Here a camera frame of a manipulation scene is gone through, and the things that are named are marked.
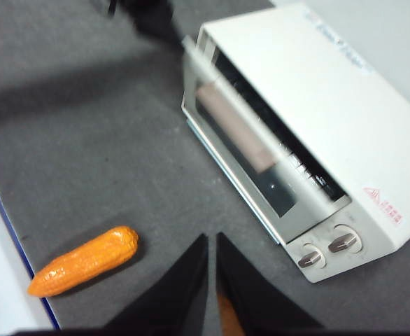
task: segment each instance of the sticker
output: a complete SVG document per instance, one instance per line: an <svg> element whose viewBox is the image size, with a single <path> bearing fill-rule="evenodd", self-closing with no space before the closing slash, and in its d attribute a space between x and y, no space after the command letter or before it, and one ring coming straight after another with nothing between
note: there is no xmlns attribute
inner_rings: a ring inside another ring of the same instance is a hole
<svg viewBox="0 0 410 336"><path fill-rule="evenodd" d="M404 220L403 215L396 209L396 207L381 194L381 190L378 188L364 187L365 193L372 199L372 201L378 206L383 213L392 221L396 226L402 224Z"/></svg>

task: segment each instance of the white surface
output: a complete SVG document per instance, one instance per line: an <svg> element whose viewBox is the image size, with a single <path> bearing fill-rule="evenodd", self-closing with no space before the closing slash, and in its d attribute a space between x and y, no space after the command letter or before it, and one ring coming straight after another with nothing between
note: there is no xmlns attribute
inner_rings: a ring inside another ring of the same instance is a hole
<svg viewBox="0 0 410 336"><path fill-rule="evenodd" d="M0 216L0 335L52 328L41 301L26 293L28 284L26 268Z"/></svg>

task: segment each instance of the knob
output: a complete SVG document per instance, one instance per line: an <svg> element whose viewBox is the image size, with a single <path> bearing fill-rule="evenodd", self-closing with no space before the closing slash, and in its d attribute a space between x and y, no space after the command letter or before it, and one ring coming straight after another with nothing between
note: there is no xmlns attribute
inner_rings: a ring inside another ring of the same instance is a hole
<svg viewBox="0 0 410 336"><path fill-rule="evenodd" d="M354 245L357 241L356 236L352 233L344 234L332 241L328 246L328 249L333 252L339 252L348 249L350 246Z"/></svg>
<svg viewBox="0 0 410 336"><path fill-rule="evenodd" d="M322 258L322 253L313 251L313 252L306 254L302 259L300 259L300 261L298 262L298 265L301 268L312 266L316 262L318 262L321 258Z"/></svg>

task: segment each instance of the gray carpet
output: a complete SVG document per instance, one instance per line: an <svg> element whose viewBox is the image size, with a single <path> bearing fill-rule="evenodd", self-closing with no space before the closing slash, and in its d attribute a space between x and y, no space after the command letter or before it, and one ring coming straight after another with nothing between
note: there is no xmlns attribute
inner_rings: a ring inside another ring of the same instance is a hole
<svg viewBox="0 0 410 336"><path fill-rule="evenodd" d="M0 1L0 195L31 266L114 225L141 235L135 259L49 299L61 327L102 326L189 244L211 237L204 335L219 335L214 235L330 328L410 329L410 242L318 284L274 245L180 109L181 61L100 1ZM181 29L270 6L176 1Z"/></svg>

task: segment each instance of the toaster oven door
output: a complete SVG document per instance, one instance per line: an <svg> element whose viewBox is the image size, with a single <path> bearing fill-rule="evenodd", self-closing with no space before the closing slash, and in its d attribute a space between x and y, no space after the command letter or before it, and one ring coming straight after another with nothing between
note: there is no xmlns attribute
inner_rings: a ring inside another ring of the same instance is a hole
<svg viewBox="0 0 410 336"><path fill-rule="evenodd" d="M196 45L184 44L184 110L274 240L286 244L350 202L330 199Z"/></svg>

